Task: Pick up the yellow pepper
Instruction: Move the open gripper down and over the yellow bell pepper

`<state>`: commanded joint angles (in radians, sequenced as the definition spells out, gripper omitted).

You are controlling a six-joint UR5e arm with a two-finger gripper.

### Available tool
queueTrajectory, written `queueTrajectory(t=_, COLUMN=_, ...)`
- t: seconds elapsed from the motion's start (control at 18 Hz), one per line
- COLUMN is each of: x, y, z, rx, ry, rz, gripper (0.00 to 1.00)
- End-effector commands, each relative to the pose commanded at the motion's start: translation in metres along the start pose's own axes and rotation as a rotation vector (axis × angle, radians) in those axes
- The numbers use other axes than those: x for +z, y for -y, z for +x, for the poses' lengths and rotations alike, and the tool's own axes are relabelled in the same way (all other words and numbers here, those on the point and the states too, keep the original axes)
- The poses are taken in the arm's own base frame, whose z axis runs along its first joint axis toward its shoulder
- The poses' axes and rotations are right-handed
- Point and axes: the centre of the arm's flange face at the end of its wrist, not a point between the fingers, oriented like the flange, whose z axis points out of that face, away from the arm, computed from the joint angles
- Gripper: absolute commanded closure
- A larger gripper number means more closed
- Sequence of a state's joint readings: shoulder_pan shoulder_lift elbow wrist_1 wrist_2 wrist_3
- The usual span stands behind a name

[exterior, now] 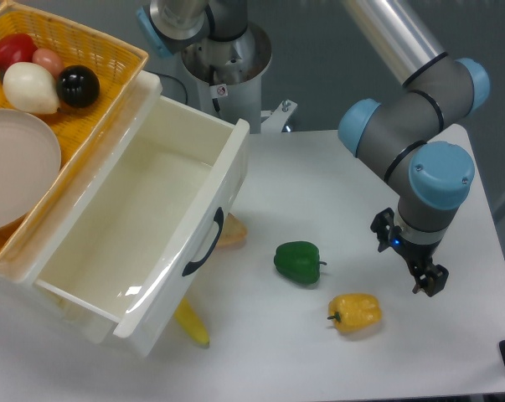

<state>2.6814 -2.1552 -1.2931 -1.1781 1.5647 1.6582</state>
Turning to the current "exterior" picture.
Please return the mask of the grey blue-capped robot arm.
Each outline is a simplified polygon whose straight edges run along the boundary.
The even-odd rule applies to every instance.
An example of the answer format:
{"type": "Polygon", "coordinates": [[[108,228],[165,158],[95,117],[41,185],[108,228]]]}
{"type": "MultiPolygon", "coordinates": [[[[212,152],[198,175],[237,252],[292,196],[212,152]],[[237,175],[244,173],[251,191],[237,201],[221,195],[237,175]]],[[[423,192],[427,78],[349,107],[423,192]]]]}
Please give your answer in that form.
{"type": "MultiPolygon", "coordinates": [[[[490,80],[472,59],[452,59],[403,1],[347,1],[345,9],[404,88],[395,102],[357,102],[338,125],[342,144],[399,196],[371,224],[381,250],[400,255],[415,289],[434,296],[448,271],[432,256],[469,194],[475,165],[440,142],[446,128],[480,107],[490,80]]],[[[160,57],[179,54],[196,80],[200,108],[224,121],[265,130],[261,76],[271,42],[244,1],[152,1],[137,11],[160,57]]]]}

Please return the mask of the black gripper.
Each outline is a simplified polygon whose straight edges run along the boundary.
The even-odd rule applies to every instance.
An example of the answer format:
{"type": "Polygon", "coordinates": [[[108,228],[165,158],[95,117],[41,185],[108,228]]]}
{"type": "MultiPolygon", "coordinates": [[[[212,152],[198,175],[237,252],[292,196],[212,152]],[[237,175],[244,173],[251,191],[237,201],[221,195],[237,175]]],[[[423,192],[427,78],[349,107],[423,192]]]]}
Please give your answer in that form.
{"type": "Polygon", "coordinates": [[[438,241],[420,244],[411,240],[407,230],[394,225],[394,211],[391,208],[376,214],[370,229],[376,234],[378,252],[392,247],[405,260],[415,279],[414,294],[423,291],[428,297],[433,297],[445,288],[449,271],[442,265],[432,263],[438,241]]]}

